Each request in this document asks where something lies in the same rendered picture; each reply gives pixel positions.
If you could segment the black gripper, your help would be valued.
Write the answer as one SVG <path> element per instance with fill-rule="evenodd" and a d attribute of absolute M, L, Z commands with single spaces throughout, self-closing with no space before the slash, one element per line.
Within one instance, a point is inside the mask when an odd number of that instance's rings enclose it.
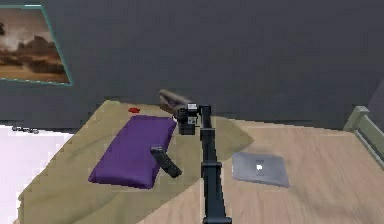
<path fill-rule="evenodd" d="M 196 117 L 192 116 L 187 109 L 180 108 L 175 118 L 178 123 L 178 130 L 181 135 L 194 135 L 196 126 Z"/>

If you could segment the brown box container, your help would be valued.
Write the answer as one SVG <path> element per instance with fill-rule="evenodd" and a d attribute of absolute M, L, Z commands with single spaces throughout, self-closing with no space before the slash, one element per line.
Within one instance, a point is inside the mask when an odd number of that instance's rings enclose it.
<path fill-rule="evenodd" d="M 191 100 L 166 89 L 159 91 L 159 100 L 159 107 L 172 115 L 175 115 L 179 109 L 185 108 L 191 103 Z"/>

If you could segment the black remote control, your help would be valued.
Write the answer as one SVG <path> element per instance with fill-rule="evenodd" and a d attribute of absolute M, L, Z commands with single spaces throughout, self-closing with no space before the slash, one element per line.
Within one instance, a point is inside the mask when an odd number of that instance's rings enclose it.
<path fill-rule="evenodd" d="M 182 174 L 182 170 L 171 160 L 162 147 L 152 147 L 150 153 L 161 169 L 170 177 L 177 178 Z"/>

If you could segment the purple pillow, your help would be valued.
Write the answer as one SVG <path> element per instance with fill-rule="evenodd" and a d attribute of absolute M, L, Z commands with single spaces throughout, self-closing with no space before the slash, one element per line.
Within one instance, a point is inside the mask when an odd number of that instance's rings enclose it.
<path fill-rule="evenodd" d="M 152 147 L 168 150 L 176 122 L 170 117 L 135 115 L 118 132 L 88 181 L 151 189 L 160 165 L 153 158 Z"/>

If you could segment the grey closed laptop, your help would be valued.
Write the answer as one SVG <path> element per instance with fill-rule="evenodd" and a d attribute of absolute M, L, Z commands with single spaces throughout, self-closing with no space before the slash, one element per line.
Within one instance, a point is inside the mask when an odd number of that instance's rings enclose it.
<path fill-rule="evenodd" d="M 232 155 L 232 178 L 279 187 L 289 187 L 289 180 L 280 156 L 237 152 Z"/>

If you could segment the olive green blanket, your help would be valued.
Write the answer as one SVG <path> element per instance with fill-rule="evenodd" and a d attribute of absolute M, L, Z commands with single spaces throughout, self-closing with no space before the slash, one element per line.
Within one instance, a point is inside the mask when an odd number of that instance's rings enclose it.
<path fill-rule="evenodd" d="M 107 100 L 95 111 L 20 194 L 14 224 L 202 224 L 202 149 L 197 134 L 172 136 L 168 152 L 183 170 L 178 178 L 160 172 L 150 190 L 88 181 L 132 117 L 130 107 Z"/>

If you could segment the small grey object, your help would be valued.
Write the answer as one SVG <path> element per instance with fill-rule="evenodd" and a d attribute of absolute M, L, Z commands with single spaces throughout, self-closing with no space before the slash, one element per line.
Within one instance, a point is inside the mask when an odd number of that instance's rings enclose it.
<path fill-rule="evenodd" d="M 20 131 L 20 132 L 27 132 L 27 133 L 32 133 L 32 134 L 39 134 L 38 129 L 27 128 L 27 127 L 13 126 L 12 131 Z"/>

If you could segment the teal framed landscape picture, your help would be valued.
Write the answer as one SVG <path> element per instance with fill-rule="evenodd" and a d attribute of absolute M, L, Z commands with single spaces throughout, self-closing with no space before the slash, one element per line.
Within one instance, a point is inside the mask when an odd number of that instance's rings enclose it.
<path fill-rule="evenodd" d="M 40 4 L 0 4 L 0 80 L 70 86 L 70 72 Z"/>

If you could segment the bed with green frame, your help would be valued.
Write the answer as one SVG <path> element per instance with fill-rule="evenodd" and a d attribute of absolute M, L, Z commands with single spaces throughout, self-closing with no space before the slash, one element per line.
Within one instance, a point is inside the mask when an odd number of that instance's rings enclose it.
<path fill-rule="evenodd" d="M 233 224 L 384 224 L 384 169 L 351 132 L 216 117 Z M 279 155 L 289 187 L 237 181 L 232 154 Z"/>

